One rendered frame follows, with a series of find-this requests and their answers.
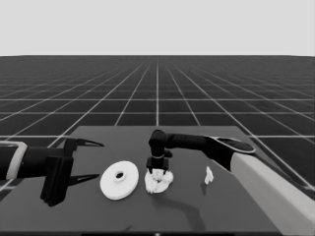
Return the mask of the large thick white disc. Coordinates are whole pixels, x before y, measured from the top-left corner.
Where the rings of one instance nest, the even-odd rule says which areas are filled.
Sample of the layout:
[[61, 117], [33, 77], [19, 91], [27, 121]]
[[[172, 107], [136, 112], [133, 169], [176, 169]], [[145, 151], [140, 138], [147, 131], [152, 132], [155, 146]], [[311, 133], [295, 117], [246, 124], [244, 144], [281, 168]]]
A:
[[110, 200], [118, 201], [128, 197], [137, 187], [139, 171], [131, 161], [118, 161], [106, 168], [100, 178], [102, 193]]

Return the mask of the small white T-shaped piece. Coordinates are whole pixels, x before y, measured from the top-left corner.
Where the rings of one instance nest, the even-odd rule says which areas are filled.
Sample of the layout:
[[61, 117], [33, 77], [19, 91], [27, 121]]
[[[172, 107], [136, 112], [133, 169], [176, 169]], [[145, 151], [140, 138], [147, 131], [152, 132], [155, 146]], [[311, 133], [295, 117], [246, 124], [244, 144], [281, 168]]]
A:
[[210, 182], [214, 181], [214, 174], [210, 167], [206, 168], [205, 184], [208, 185]]

